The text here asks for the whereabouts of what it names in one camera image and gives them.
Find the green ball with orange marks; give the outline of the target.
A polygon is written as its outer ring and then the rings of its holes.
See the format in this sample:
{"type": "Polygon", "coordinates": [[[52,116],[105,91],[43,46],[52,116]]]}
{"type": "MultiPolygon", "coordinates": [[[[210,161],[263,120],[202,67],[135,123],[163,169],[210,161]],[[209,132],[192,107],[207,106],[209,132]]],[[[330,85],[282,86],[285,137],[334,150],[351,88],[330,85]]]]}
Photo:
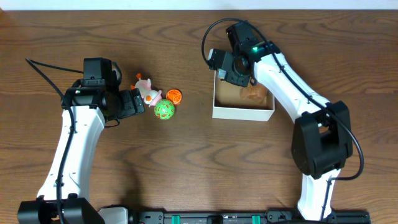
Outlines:
{"type": "Polygon", "coordinates": [[[175,105],[168,99],[159,100],[155,105],[154,113],[161,120],[170,119],[175,113],[175,105]]]}

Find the white open box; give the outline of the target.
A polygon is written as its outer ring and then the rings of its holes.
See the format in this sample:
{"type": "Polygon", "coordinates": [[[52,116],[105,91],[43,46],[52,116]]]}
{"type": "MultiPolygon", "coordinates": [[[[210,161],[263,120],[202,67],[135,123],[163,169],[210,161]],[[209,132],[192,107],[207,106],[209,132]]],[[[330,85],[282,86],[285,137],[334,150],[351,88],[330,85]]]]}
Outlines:
{"type": "Polygon", "coordinates": [[[268,90],[263,103],[242,100],[239,96],[242,88],[220,80],[215,72],[212,118],[268,121],[275,110],[274,95],[268,90]]]}

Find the grey and yellow toy truck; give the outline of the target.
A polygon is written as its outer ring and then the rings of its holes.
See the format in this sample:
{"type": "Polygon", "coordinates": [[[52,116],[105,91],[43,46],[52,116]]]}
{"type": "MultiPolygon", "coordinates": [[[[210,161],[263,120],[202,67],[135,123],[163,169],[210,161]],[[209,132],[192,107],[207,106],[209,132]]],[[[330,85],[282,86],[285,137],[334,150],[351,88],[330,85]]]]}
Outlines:
{"type": "Polygon", "coordinates": [[[216,71],[216,75],[220,80],[224,80],[227,74],[228,74],[227,71],[223,69],[217,69],[216,71]]]}

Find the pink and white duck toy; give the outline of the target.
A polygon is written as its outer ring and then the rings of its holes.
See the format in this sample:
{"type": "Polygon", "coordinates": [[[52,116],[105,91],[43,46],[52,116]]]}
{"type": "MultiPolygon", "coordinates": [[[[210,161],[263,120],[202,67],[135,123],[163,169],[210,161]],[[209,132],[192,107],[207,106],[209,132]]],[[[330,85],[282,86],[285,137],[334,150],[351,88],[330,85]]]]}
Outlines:
{"type": "Polygon", "coordinates": [[[131,89],[139,89],[144,103],[149,107],[155,106],[162,99],[162,91],[152,89],[152,82],[150,78],[146,80],[142,79],[142,75],[140,73],[138,73],[136,77],[138,81],[134,85],[131,85],[131,89]]]}

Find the brown plush teddy bear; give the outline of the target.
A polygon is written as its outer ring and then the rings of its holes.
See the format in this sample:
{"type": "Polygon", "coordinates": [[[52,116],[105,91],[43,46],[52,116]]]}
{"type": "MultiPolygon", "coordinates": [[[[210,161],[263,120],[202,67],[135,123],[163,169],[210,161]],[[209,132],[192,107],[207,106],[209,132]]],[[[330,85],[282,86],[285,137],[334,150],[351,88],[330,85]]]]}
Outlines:
{"type": "Polygon", "coordinates": [[[251,100],[256,103],[263,103],[266,100],[268,89],[262,85],[248,85],[240,90],[240,98],[242,100],[251,100]]]}

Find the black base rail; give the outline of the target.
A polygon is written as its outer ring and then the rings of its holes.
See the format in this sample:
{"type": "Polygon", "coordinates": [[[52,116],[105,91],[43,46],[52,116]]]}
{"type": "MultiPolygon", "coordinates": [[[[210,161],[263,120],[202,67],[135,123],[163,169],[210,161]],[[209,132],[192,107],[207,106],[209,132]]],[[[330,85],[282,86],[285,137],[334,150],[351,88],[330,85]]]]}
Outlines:
{"type": "Polygon", "coordinates": [[[136,211],[127,207],[105,207],[99,211],[105,224],[300,224],[314,223],[295,209],[273,209],[257,213],[188,213],[136,211]]]}

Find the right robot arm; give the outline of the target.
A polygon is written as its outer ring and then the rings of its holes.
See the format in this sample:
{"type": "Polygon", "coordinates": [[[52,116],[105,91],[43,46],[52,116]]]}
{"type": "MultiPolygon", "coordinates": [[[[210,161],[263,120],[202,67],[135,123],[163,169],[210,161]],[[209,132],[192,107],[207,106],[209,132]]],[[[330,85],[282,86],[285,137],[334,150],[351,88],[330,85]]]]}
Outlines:
{"type": "Polygon", "coordinates": [[[247,21],[232,18],[226,29],[232,50],[211,49],[204,58],[217,78],[234,85],[242,101],[261,105],[267,94],[288,112],[294,130],[291,153],[302,172],[299,215],[308,221],[333,218],[331,196],[335,181],[353,148],[348,107],[330,103],[293,71],[280,49],[247,21]]]}

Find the orange round toy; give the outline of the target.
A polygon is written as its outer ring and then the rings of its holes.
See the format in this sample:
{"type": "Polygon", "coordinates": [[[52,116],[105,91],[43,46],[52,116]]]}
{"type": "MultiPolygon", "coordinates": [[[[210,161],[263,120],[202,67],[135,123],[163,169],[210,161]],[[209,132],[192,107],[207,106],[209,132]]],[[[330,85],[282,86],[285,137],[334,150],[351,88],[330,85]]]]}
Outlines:
{"type": "Polygon", "coordinates": [[[171,89],[167,92],[166,99],[170,100],[174,105],[179,105],[182,100],[182,92],[178,89],[171,89]]]}

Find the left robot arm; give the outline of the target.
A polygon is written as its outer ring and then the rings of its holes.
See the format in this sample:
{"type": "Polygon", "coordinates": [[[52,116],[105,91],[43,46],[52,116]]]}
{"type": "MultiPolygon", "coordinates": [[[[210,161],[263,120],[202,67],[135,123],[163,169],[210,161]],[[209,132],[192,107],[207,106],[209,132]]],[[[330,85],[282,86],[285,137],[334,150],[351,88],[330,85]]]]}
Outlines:
{"type": "Polygon", "coordinates": [[[96,145],[108,121],[144,112],[141,90],[119,90],[103,79],[77,80],[62,101],[62,132],[49,174],[37,198],[23,201],[19,223],[134,223],[124,205],[96,210],[90,204],[90,174],[96,145]]]}

